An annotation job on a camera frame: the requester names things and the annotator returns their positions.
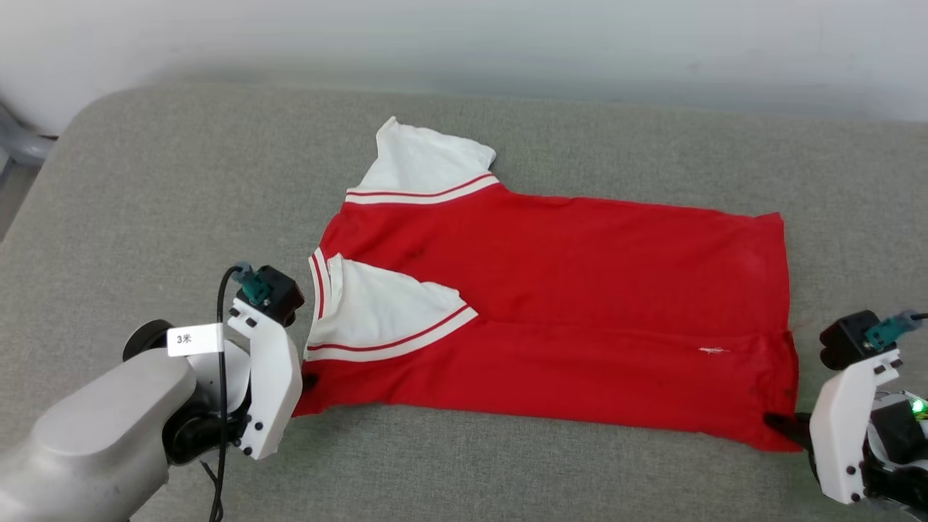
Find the red and white t-shirt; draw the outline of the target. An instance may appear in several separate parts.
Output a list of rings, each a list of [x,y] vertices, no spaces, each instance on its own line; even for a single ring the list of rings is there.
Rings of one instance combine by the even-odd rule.
[[[388,119],[308,259],[294,415],[384,404],[797,452],[784,222],[510,191],[496,152]]]

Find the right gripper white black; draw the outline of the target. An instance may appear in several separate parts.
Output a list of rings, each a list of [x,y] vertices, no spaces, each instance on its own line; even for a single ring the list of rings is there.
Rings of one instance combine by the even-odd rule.
[[[879,390],[902,366],[899,349],[854,363],[824,384],[812,414],[765,413],[763,422],[812,450],[832,501],[928,518],[928,399]]]

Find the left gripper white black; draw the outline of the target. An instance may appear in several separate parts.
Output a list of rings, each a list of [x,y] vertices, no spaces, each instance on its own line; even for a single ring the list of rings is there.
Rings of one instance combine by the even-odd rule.
[[[222,436],[253,460],[278,450],[299,395],[312,392],[319,375],[301,374],[297,348],[286,330],[302,302],[285,306],[282,323],[269,304],[251,304],[244,297],[232,301],[226,324],[248,347],[223,341],[226,384],[221,384],[218,353],[199,351],[183,358],[194,386],[162,430],[171,465],[188,465],[220,449]]]

